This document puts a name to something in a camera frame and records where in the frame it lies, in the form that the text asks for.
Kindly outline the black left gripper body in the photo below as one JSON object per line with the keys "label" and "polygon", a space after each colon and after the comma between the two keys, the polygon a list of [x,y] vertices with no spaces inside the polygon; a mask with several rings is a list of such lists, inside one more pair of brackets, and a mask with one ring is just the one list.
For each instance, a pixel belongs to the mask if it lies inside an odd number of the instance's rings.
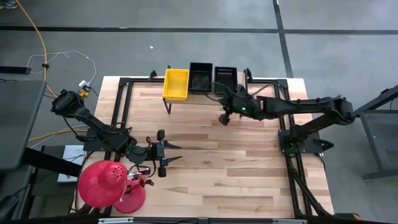
{"label": "black left gripper body", "polygon": [[160,129],[157,131],[157,137],[156,137],[156,142],[152,142],[152,148],[151,148],[151,153],[152,153],[152,158],[154,160],[159,161],[159,167],[158,167],[158,176],[159,177],[166,177],[167,176],[167,171],[165,168],[165,148],[167,146],[167,141],[165,140],[165,130]]}

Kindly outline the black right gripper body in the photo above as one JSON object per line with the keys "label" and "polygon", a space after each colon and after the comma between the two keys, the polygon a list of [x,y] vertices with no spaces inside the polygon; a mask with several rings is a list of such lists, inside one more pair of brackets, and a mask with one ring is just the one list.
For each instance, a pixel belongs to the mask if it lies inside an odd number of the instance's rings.
{"label": "black right gripper body", "polygon": [[242,85],[237,85],[235,91],[227,92],[220,99],[220,103],[225,113],[219,117],[219,122],[224,126],[228,125],[230,121],[229,116],[233,113],[260,120],[260,101],[250,95]]}

